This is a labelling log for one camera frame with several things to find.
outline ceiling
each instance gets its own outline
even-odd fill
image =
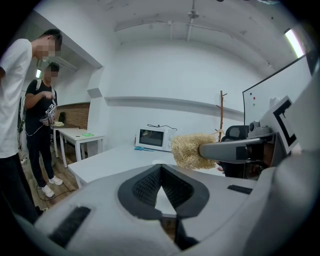
[[[96,0],[115,21],[121,43],[145,39],[188,40],[193,0]],[[297,25],[280,4],[257,0],[196,0],[190,42],[228,51],[264,76],[297,57],[284,32]]]

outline wall ledge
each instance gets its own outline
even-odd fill
[[[107,96],[104,99],[111,107],[165,109],[220,117],[220,108],[217,105],[193,100],[143,96]],[[223,117],[243,121],[244,112],[223,107]]]

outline black rubber pad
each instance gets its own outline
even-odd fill
[[[237,191],[243,194],[250,195],[252,188],[244,187],[244,186],[238,186],[238,185],[230,185],[227,187],[228,190]]]
[[[61,247],[66,247],[90,211],[91,209],[84,206],[75,208],[53,233],[49,235],[49,238]]]

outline white t-shirt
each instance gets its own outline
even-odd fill
[[[32,59],[31,42],[18,39],[4,53],[0,67],[0,158],[18,153],[18,108],[20,93]]]

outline microwave door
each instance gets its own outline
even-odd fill
[[[140,136],[139,136],[140,144],[162,147],[163,142],[164,142],[164,132],[140,129]]]

